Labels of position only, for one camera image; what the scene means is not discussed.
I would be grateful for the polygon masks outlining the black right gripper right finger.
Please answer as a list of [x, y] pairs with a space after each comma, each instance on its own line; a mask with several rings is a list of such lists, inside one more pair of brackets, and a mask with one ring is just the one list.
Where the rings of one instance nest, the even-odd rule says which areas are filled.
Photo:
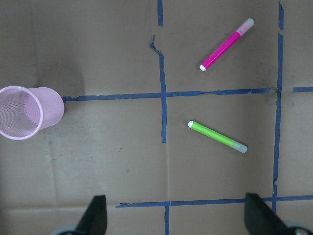
[[245, 227], [250, 235], [311, 235], [301, 226], [286, 225], [256, 193], [245, 196]]

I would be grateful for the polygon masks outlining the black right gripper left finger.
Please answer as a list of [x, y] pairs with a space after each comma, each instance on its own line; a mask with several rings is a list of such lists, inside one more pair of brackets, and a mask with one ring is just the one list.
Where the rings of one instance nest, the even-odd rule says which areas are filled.
[[107, 230], [105, 195], [94, 196], [75, 228], [78, 235], [104, 235]]

